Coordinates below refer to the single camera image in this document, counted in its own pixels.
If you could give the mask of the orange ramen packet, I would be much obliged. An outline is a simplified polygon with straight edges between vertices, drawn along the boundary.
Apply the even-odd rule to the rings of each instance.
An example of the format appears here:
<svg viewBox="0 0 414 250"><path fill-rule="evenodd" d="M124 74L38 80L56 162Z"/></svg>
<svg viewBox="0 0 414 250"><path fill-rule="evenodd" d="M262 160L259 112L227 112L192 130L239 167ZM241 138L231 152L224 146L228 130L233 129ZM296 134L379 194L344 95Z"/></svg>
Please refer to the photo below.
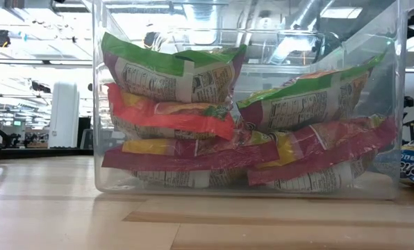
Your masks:
<svg viewBox="0 0 414 250"><path fill-rule="evenodd" d="M213 103L156 102L108 83L110 116L115 128L130 138L203 140L233 137L227 106Z"/></svg>

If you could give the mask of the red yellow ramen packet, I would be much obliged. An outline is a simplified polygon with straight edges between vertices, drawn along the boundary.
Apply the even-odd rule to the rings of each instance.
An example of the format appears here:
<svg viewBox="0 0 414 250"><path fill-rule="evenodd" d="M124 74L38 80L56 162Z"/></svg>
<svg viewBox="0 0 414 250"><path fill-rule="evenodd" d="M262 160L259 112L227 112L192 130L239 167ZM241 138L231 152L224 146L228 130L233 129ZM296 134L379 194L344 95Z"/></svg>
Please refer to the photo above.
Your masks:
<svg viewBox="0 0 414 250"><path fill-rule="evenodd" d="M105 152L101 166L121 169L161 188L220 188L244 178L249 167L279 159L276 143L258 131L235 130L231 140L128 140Z"/></svg>
<svg viewBox="0 0 414 250"><path fill-rule="evenodd" d="M362 175L393 144L396 130L394 118L372 115L270 133L279 157L248 170L248 184L279 192L334 192Z"/></svg>

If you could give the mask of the green ramen packet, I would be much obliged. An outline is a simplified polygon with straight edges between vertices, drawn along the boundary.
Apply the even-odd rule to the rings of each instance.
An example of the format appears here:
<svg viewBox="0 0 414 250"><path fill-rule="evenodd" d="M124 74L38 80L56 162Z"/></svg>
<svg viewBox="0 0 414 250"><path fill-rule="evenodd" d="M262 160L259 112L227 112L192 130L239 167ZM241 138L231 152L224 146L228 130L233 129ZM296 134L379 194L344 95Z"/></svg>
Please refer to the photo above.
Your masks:
<svg viewBox="0 0 414 250"><path fill-rule="evenodd" d="M291 131L352 116L372 70L385 54L354 67L319 71L261 90L237 101L241 118L251 130Z"/></svg>
<svg viewBox="0 0 414 250"><path fill-rule="evenodd" d="M156 101L225 103L231 100L247 46L161 53L105 33L103 62L123 90Z"/></svg>

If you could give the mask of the large clear plastic bin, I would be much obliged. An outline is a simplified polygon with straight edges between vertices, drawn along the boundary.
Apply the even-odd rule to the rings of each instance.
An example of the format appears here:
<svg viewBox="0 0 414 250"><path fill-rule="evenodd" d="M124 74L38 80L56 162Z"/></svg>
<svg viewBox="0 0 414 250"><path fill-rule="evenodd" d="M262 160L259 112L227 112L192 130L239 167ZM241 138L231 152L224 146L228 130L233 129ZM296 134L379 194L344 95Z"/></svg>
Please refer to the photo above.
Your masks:
<svg viewBox="0 0 414 250"><path fill-rule="evenodd" d="M395 197L400 175L406 28L412 9L414 0L93 0L97 189L135 194ZM351 185L329 193L279 192L265 186L250 186L247 174L233 185L204 189L143 183L121 169L101 166L107 150L128 140L143 140L125 135L112 123L106 85L115 81L101 51L105 33L143 49L169 54L246 45L231 100L214 103L229 108L233 131L257 131L249 129L241 118L237 101L304 74L354 67L384 53L383 60L372 70L354 113L346 119L392 117L397 128L395 140L378 152ZM260 133L270 136L273 132L289 131Z"/></svg>

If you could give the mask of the white building column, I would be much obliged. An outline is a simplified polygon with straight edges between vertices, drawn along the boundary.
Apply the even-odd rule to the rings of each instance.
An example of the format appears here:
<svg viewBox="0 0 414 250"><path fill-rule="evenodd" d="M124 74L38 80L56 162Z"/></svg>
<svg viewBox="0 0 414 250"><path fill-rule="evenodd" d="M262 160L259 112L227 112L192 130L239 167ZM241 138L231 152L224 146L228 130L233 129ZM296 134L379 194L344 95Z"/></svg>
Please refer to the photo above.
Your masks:
<svg viewBox="0 0 414 250"><path fill-rule="evenodd" d="M76 83L65 81L54 83L49 124L49 148L76 146L79 101Z"/></svg>

